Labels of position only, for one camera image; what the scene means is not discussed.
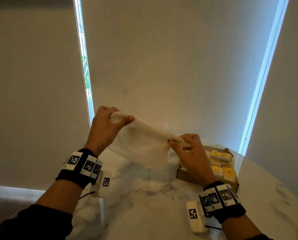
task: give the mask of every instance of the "wristband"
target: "wristband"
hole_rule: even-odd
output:
[[[246,213],[231,185],[220,181],[205,187],[199,198],[205,217],[214,216],[220,224],[228,218],[237,218]]]
[[[102,161],[91,150],[84,148],[71,154],[56,180],[68,180],[84,189],[89,183],[95,184],[101,167]]]

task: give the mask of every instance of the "right hand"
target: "right hand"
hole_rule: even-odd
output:
[[[184,134],[180,136],[191,147],[182,147],[175,140],[168,140],[168,144],[178,154],[183,166],[189,174],[204,188],[217,181],[212,172],[207,155],[199,135]]]

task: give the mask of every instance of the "hand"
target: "hand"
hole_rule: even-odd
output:
[[[188,173],[191,174],[203,188],[217,181],[208,162],[199,135],[184,134],[180,136],[180,138],[189,143],[191,147],[181,148],[179,143],[175,140],[168,140],[168,144],[178,154]]]
[[[111,124],[110,116],[114,111],[120,110],[115,107],[100,106],[92,120],[90,133],[84,148],[90,149],[97,157],[113,142],[119,130],[135,120],[134,116],[129,116],[118,123]]]

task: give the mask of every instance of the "left hand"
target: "left hand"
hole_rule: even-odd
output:
[[[90,149],[97,157],[114,141],[119,130],[135,120],[134,116],[129,116],[118,123],[111,124],[110,116],[114,111],[120,110],[115,107],[100,106],[92,120],[90,133],[84,148]]]

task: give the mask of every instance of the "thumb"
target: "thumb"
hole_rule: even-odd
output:
[[[178,154],[178,156],[182,156],[184,153],[186,153],[186,151],[181,148],[177,141],[168,139],[168,144]]]
[[[131,122],[135,121],[134,116],[127,116],[122,119],[122,121],[119,121],[118,123],[115,123],[114,126],[117,128],[117,130],[121,130],[126,125],[130,124]]]

